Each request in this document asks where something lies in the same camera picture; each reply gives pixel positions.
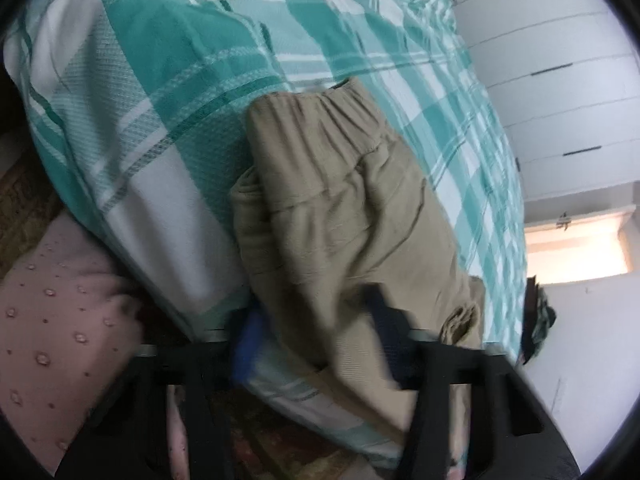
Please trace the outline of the khaki pants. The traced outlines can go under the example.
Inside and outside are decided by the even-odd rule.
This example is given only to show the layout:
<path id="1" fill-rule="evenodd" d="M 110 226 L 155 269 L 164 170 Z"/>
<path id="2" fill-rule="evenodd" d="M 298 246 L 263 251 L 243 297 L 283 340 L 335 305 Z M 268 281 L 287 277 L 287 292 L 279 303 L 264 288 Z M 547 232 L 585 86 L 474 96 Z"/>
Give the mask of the khaki pants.
<path id="1" fill-rule="evenodd" d="M 250 287 L 294 370 L 401 442 L 413 397 L 392 382 L 363 286 L 438 341 L 476 349 L 483 281 L 460 266 L 416 156 L 358 80 L 260 96 L 246 135 L 254 162 L 231 201 Z"/>

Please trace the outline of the pile of clothes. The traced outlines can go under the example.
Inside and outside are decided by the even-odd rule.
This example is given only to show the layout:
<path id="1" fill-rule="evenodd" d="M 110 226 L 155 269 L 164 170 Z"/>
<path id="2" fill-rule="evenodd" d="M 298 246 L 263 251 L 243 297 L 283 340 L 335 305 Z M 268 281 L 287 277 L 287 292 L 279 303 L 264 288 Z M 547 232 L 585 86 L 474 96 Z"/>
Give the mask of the pile of clothes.
<path id="1" fill-rule="evenodd" d="M 556 312 L 550 306 L 544 288 L 534 276 L 528 278 L 518 362 L 525 365 L 535 356 L 538 356 L 555 321 Z"/>

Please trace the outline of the pink dotted mat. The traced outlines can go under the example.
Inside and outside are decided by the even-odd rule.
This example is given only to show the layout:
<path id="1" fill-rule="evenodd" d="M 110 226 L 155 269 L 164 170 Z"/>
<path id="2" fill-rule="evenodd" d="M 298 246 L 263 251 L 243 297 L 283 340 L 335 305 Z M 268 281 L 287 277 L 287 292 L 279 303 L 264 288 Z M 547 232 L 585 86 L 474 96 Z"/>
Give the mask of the pink dotted mat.
<path id="1" fill-rule="evenodd" d="M 139 299 L 69 214 L 1 284 L 1 474 L 185 479 L 176 389 L 142 354 Z"/>

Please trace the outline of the white door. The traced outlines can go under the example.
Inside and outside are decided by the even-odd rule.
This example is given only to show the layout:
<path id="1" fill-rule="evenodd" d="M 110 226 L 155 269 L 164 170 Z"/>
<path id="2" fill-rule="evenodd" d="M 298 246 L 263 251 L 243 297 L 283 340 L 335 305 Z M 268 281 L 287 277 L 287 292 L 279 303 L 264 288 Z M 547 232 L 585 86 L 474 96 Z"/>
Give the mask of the white door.
<path id="1" fill-rule="evenodd" d="M 634 205 L 527 223 L 527 275 L 540 284 L 612 278 L 638 268 Z"/>

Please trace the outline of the white wardrobe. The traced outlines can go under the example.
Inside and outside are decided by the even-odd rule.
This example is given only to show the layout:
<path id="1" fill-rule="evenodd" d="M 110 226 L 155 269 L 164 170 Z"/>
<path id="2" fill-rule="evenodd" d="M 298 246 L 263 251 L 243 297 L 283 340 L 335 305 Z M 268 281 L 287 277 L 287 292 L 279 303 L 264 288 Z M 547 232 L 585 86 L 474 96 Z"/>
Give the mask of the white wardrobe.
<path id="1" fill-rule="evenodd" d="M 526 200 L 639 177 L 639 53 L 605 0 L 454 0 Z"/>

